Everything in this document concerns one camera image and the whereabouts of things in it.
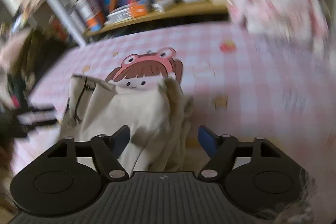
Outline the white orange flat box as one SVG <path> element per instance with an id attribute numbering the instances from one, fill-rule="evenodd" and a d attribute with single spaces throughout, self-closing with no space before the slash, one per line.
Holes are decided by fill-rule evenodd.
<path id="1" fill-rule="evenodd" d="M 151 12 L 151 0 L 140 0 L 132 2 L 125 6 L 121 6 L 113 10 L 108 16 L 105 26 L 122 22 L 128 19 L 134 19 L 140 16 L 147 15 Z"/>

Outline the olive green garment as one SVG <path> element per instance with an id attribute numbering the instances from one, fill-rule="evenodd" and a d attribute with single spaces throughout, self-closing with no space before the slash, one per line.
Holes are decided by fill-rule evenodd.
<path id="1" fill-rule="evenodd" d="M 27 89 L 35 83 L 37 71 L 50 52 L 51 45 L 50 37 L 39 29 L 31 30 L 25 39 L 13 72 L 24 81 Z"/>

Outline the orange blue white tall box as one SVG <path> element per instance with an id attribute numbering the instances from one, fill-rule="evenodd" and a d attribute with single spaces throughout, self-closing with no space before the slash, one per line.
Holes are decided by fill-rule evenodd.
<path id="1" fill-rule="evenodd" d="M 104 27 L 106 16 L 97 0 L 78 0 L 75 7 L 92 32 L 97 32 Z"/>

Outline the pink checkered desk mat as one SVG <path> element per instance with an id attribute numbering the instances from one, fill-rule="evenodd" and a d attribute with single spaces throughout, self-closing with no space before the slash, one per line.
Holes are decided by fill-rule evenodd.
<path id="1" fill-rule="evenodd" d="M 103 40 L 66 53 L 30 96 L 53 104 L 63 120 L 72 76 L 130 90 L 176 80 L 193 98 L 181 170 L 197 170 L 204 125 L 241 140 L 264 136 L 317 181 L 310 194 L 318 216 L 335 215 L 335 75 L 302 48 L 256 39 L 232 24 L 177 26 Z M 17 141 L 11 168 L 19 173 L 60 136 L 61 124 Z"/>

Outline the beige t-shirt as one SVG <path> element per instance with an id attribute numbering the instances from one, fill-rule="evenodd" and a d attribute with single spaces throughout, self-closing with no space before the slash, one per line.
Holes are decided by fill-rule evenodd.
<path id="1" fill-rule="evenodd" d="M 156 89 L 144 92 L 147 106 L 132 127 L 125 157 L 127 170 L 175 172 L 181 170 L 186 155 L 186 138 L 191 127 L 193 98 L 183 94 L 180 84 L 165 79 Z"/>

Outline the pink white bunny plush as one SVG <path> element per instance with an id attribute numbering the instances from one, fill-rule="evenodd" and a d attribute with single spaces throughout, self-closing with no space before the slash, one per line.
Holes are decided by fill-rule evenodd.
<path id="1" fill-rule="evenodd" d="M 231 22 L 251 34 L 309 43 L 329 33 L 319 0 L 230 0 L 228 4 Z"/>

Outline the beige drawstring storage bag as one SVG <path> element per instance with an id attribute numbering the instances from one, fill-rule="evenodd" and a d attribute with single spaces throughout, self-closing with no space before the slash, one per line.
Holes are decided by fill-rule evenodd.
<path id="1" fill-rule="evenodd" d="M 165 89 L 130 90 L 101 79 L 72 76 L 60 136 L 89 141 L 112 135 L 122 126 L 130 141 L 118 160 L 127 173 L 165 169 L 170 134 L 170 105 Z"/>

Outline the small white adapter box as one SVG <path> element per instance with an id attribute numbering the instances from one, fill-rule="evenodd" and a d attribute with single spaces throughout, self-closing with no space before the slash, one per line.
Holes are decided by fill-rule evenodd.
<path id="1" fill-rule="evenodd" d="M 158 0 L 154 2 L 151 6 L 154 11 L 166 12 L 168 9 L 175 5 L 175 0 Z"/>

